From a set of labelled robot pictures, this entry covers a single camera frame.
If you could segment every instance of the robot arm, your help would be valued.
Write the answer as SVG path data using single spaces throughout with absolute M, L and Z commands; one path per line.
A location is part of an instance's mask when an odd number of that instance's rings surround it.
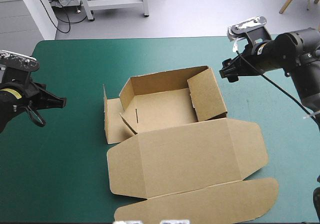
M 308 28 L 280 34 L 272 40 L 265 28 L 263 16 L 248 19 L 228 28 L 230 40 L 247 39 L 241 56 L 255 67 L 250 67 L 240 56 L 222 63 L 220 75 L 229 82 L 239 76 L 257 76 L 283 69 L 291 77 L 303 106 L 314 112 L 320 110 L 320 32 Z
M 38 69 L 35 58 L 0 50 L 0 133 L 23 112 L 37 126 L 44 127 L 46 121 L 37 110 L 66 106 L 66 98 L 46 91 L 45 84 L 33 82 L 31 73 Z

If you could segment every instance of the green tabletop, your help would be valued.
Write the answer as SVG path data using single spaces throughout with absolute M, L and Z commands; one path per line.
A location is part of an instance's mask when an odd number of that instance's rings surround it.
M 317 221 L 318 128 L 261 77 L 221 79 L 221 62 L 235 56 L 226 37 L 43 41 L 33 56 L 34 80 L 67 97 L 67 106 L 40 111 L 44 128 L 24 113 L 0 134 L 0 222 L 112 222 L 118 207 L 139 199 L 109 189 L 103 84 L 117 98 L 130 76 L 202 65 L 213 68 L 228 116 L 262 129 L 269 164 L 250 178 L 274 177 L 280 188 L 255 222 Z M 267 75 L 297 97 L 281 70 Z

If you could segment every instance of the power cord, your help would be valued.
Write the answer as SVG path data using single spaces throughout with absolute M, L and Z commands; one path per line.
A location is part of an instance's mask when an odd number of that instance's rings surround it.
M 56 24 L 54 23 L 54 21 L 51 19 L 51 16 L 49 15 L 48 10 L 46 9 L 45 4 L 43 3 L 43 1 L 42 1 L 42 0 L 39 0 L 39 1 L 41 2 L 42 6 L 43 6 L 43 8 L 44 8 L 44 10 L 45 10 L 45 12 L 46 12 L 46 14 L 47 14 L 47 16 L 49 17 L 51 23 L 53 24 L 53 26 L 54 26 L 59 32 L 61 32 L 61 33 L 64 33 L 64 34 L 69 33 L 69 32 L 71 31 L 71 24 L 70 24 L 69 15 L 68 15 L 68 13 L 66 12 L 65 8 L 62 7 L 63 11 L 65 12 L 66 18 L 68 19 L 68 22 L 69 22 L 69 29 L 68 29 L 68 31 L 60 30 L 60 29 L 56 26 Z
M 292 101 L 294 101 L 305 113 L 307 113 L 308 115 L 310 115 L 310 112 L 297 100 L 295 99 L 292 95 L 290 95 L 287 91 L 285 91 L 284 89 L 282 89 L 279 85 L 277 85 L 274 81 L 272 81 L 271 79 L 269 79 L 268 77 L 266 77 L 263 73 L 261 73 L 259 70 L 257 70 L 253 65 L 251 65 L 250 62 L 248 62 L 237 50 L 236 51 L 237 55 L 239 56 L 239 58 L 241 58 L 246 64 L 249 65 L 250 68 L 252 68 L 257 74 L 259 74 L 260 76 L 262 76 L 265 80 L 267 80 L 269 83 L 271 83 L 272 85 L 274 85 L 278 90 L 280 90 L 283 94 L 285 94 L 287 97 L 289 97 Z M 320 124 L 317 121 L 317 119 L 314 116 L 311 116 L 312 120 L 314 120 L 314 122 L 318 125 L 318 127 L 320 128 Z
M 65 7 L 64 7 L 63 5 L 61 5 L 61 8 L 62 8 L 63 12 L 65 13 L 65 16 L 66 16 L 66 18 L 67 18 L 67 21 L 62 20 L 62 19 L 60 19 L 60 18 L 58 18 L 58 17 L 56 17 L 56 18 L 57 18 L 59 21 L 61 21 L 61 22 L 63 22 L 63 23 L 67 23 L 67 24 L 69 25 L 68 30 L 67 30 L 67 31 L 63 31 L 63 30 L 59 29 L 59 28 L 55 25 L 55 23 L 53 22 L 53 20 L 51 19 L 50 15 L 49 15 L 49 13 L 48 13 L 48 10 L 46 9 L 45 4 L 43 3 L 43 1 L 42 1 L 42 0 L 39 0 L 39 1 L 41 2 L 42 6 L 43 6 L 43 8 L 44 8 L 44 10 L 45 10 L 45 12 L 46 12 L 46 14 L 47 14 L 47 16 L 49 17 L 51 23 L 53 24 L 53 26 L 54 26 L 59 32 L 61 32 L 61 33 L 64 33 L 64 34 L 69 33 L 69 32 L 71 31 L 71 24 L 81 23 L 81 22 L 83 22 L 83 21 L 87 18 L 87 16 L 85 16 L 83 19 L 81 19 L 81 20 L 79 20 L 79 21 L 70 21 L 69 15 L 68 15 Z M 51 2 L 59 2 L 59 0 L 49 0 L 49 2 L 50 2 L 50 3 L 51 3 Z

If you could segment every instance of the gray floor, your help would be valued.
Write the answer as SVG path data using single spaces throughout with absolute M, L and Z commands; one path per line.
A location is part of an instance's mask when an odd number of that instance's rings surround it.
M 320 6 L 307 10 L 307 0 L 293 0 L 284 14 L 279 9 L 285 0 L 149 0 L 150 16 L 143 8 L 95 11 L 95 21 L 73 24 L 68 34 L 57 33 L 56 39 L 118 39 L 225 36 L 227 26 L 253 16 L 265 16 L 271 34 L 318 28 Z M 85 12 L 75 14 L 69 8 L 70 19 L 80 20 Z M 56 11 L 61 18 L 63 12 Z M 68 26 L 60 23 L 66 30 Z

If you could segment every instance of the cardboard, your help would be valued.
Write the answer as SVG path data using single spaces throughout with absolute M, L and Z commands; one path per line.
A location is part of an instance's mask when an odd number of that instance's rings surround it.
M 279 190 L 273 178 L 243 181 L 268 155 L 259 126 L 235 119 L 139 133 L 109 149 L 107 162 L 114 194 L 147 199 L 120 207 L 116 221 L 244 222 L 265 214 Z
M 138 133 L 227 116 L 216 78 L 208 66 L 131 77 L 119 98 L 104 98 L 108 144 Z

